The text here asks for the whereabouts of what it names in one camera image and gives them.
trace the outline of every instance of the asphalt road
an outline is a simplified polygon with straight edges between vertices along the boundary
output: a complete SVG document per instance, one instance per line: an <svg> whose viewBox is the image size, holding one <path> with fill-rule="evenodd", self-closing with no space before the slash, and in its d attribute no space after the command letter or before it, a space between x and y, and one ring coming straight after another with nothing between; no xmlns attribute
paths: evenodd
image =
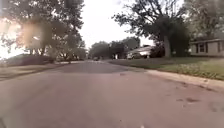
<svg viewBox="0 0 224 128"><path fill-rule="evenodd" d="M80 62L0 82L0 117L3 128L224 128L224 94Z"/></svg>

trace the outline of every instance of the sky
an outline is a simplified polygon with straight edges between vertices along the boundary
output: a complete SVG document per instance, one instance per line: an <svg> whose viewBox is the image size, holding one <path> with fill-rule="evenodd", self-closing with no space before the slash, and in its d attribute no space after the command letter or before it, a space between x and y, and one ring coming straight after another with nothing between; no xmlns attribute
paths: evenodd
<svg viewBox="0 0 224 128"><path fill-rule="evenodd" d="M128 26L120 27L111 19L114 14L122 10L123 3L120 0L84 0L84 4L82 13L84 25L81 35L87 48L99 41L111 42L134 36L125 32ZM152 41L141 38L141 43L152 44Z"/></svg>

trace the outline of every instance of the tree canopy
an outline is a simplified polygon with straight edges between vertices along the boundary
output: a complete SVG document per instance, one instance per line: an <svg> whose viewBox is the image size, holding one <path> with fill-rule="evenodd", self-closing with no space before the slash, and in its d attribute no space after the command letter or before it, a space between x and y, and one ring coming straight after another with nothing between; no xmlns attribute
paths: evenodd
<svg viewBox="0 0 224 128"><path fill-rule="evenodd" d="M185 0L187 24L193 39L213 39L223 29L222 0Z"/></svg>
<svg viewBox="0 0 224 128"><path fill-rule="evenodd" d="M19 42L31 54L35 51L43 55L46 49L58 50L58 55L62 51L72 54L71 51L83 48L79 34L83 0L3 0L1 6L3 18L22 26L14 43Z"/></svg>
<svg viewBox="0 0 224 128"><path fill-rule="evenodd" d="M125 5L127 13L118 13L113 18L120 25L130 25L131 33L138 36L151 36L155 40L164 42L166 57L169 57L171 52L177 52L178 49L171 41L173 34L177 32L175 30L177 27L174 26L183 25L181 22L185 9L178 8L177 5L178 0L135 0L133 4Z"/></svg>

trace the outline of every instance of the grass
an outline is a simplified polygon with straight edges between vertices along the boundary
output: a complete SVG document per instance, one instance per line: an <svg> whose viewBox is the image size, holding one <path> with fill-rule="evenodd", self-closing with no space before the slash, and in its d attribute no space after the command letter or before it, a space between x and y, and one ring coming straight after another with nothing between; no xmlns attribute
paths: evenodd
<svg viewBox="0 0 224 128"><path fill-rule="evenodd" d="M218 58L159 58L112 60L112 64L180 73L197 77L224 80L224 59Z"/></svg>
<svg viewBox="0 0 224 128"><path fill-rule="evenodd" d="M16 67L4 67L4 68L1 67L0 81L15 78L17 76L28 75L48 69L53 69L60 66L63 66L63 64L30 65L30 66L16 66Z"/></svg>

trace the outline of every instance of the tree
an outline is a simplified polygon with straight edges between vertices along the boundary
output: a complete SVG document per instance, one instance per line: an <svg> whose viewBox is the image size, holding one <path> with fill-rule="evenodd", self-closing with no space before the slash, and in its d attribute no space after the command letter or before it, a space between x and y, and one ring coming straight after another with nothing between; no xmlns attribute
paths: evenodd
<svg viewBox="0 0 224 128"><path fill-rule="evenodd" d="M92 45L89 51L89 56L91 58L94 58L94 57L109 58L110 56L109 49L110 49L110 46L108 43L104 41L100 41Z"/></svg>
<svg viewBox="0 0 224 128"><path fill-rule="evenodd" d="M21 44L27 45L25 47L30 50L30 53L35 51L36 54L41 52L40 54L43 55L47 47L56 48L58 44L51 44L53 38L61 43L60 46L65 45L61 48L67 51L70 45L67 45L63 38L71 33L79 36L83 24L81 21L83 0L3 0L1 6L2 17L21 24L23 32L19 41L22 40ZM41 33L39 34L41 40L37 41L36 33Z"/></svg>
<svg viewBox="0 0 224 128"><path fill-rule="evenodd" d="M138 37L127 37L121 42L125 45L126 51L134 50L140 47L140 39Z"/></svg>
<svg viewBox="0 0 224 128"><path fill-rule="evenodd" d="M128 13L116 14L113 18L120 25L131 26L129 32L136 35L163 41L165 56L171 56L171 35L177 19L182 18L184 8L177 8L178 0L135 0L132 5L125 5Z"/></svg>
<svg viewBox="0 0 224 128"><path fill-rule="evenodd" d="M113 59L117 55L119 59L125 56L125 44L122 41L112 41L110 43L110 55Z"/></svg>
<svg viewBox="0 0 224 128"><path fill-rule="evenodd" d="M187 23L192 38L213 39L223 27L222 0L185 0Z"/></svg>

